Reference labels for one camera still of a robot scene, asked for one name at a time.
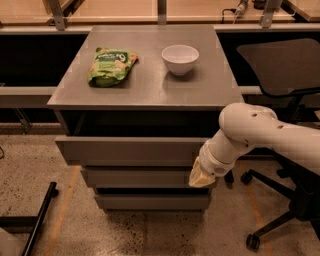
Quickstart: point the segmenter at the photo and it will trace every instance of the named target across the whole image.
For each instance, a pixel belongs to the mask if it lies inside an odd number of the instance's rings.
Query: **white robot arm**
[[[320,130],[281,122],[269,108],[245,103],[225,107],[220,130],[201,147],[189,185],[207,186],[226,175],[236,160],[254,148],[269,148],[320,174]]]

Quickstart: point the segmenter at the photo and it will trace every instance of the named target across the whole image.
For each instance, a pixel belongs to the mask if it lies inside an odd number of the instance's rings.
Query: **green snack bag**
[[[138,59],[134,52],[97,48],[87,81],[92,87],[110,87],[123,81]]]

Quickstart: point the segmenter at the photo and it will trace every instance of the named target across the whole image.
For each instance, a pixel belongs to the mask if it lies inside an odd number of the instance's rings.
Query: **concrete floor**
[[[288,200],[261,182],[245,186],[239,181],[248,168],[277,179],[274,161],[238,161],[233,187],[220,180],[204,213],[105,213],[86,187],[80,167],[66,165],[54,139],[0,135],[5,153],[0,159],[0,216],[36,215],[51,181],[60,191],[32,255],[320,255],[311,225],[297,220],[263,237],[258,252],[245,246],[249,233],[287,210]],[[293,187],[290,180],[281,182]]]

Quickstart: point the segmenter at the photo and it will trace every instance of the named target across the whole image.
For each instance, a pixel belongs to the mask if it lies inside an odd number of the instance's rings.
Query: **drawer front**
[[[83,168],[91,188],[187,188],[191,168],[185,167],[101,167]]]
[[[58,145],[69,165],[192,166],[206,138],[69,137]]]
[[[205,210],[211,197],[202,196],[146,196],[103,195],[96,196],[99,208],[104,210]]]

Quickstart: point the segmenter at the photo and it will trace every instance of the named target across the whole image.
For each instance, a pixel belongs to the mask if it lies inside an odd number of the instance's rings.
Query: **chair backrest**
[[[314,39],[240,45],[237,51],[269,97],[320,92],[320,44]]]

